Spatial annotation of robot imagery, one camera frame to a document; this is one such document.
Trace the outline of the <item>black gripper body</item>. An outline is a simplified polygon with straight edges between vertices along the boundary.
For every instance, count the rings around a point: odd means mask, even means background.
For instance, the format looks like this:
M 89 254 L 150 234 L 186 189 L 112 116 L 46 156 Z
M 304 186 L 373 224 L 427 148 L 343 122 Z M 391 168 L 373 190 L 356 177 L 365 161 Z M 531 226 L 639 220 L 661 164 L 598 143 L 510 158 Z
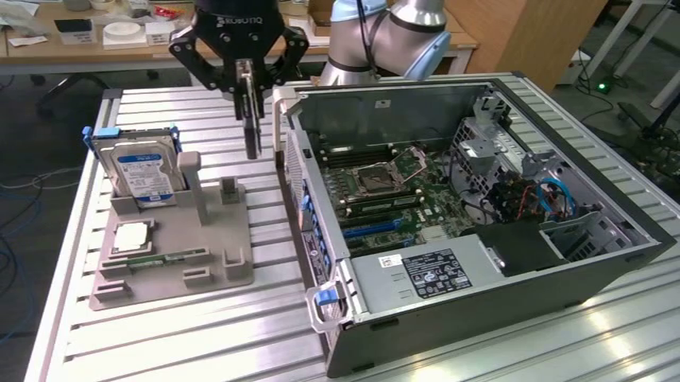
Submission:
M 281 35 L 277 1 L 194 1 L 193 31 L 220 58 L 263 59 Z

